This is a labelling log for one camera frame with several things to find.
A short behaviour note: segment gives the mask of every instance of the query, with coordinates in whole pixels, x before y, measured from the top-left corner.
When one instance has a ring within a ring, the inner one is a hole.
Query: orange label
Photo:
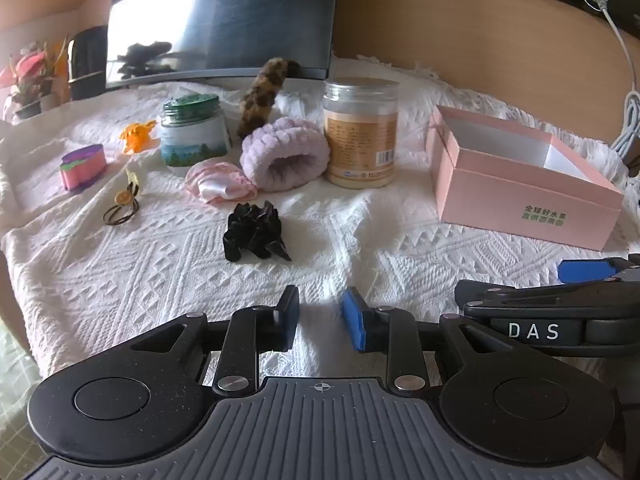
[[[370,182],[393,172],[398,114],[357,116],[324,112],[330,174]]]

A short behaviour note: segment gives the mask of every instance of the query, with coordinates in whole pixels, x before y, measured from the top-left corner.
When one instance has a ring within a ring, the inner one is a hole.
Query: green jar
[[[178,174],[230,150],[225,117],[214,94],[188,95],[165,103],[159,137],[164,162]]]

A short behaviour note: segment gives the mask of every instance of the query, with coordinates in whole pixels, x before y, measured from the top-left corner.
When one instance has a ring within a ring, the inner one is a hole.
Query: orange toy
[[[149,121],[147,124],[133,123],[127,126],[120,134],[120,139],[126,143],[124,153],[132,155],[156,148],[159,145],[158,139],[152,139],[149,135],[156,124],[156,121]]]

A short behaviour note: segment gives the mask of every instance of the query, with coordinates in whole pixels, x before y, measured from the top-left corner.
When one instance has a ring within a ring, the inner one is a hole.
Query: crosshair symbol
[[[329,386],[327,383],[318,383],[318,384],[315,384],[313,388],[315,390],[318,390],[319,392],[325,392],[331,389],[331,386]]]

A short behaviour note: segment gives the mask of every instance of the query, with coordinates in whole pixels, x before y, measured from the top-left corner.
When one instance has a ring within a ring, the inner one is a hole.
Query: glass jar
[[[341,78],[325,83],[324,133],[331,148],[327,180],[351,189],[393,180],[398,130],[398,83]]]
[[[160,115],[160,151],[167,166],[185,176],[194,164],[230,150],[225,117],[214,94],[194,94],[169,101]]]

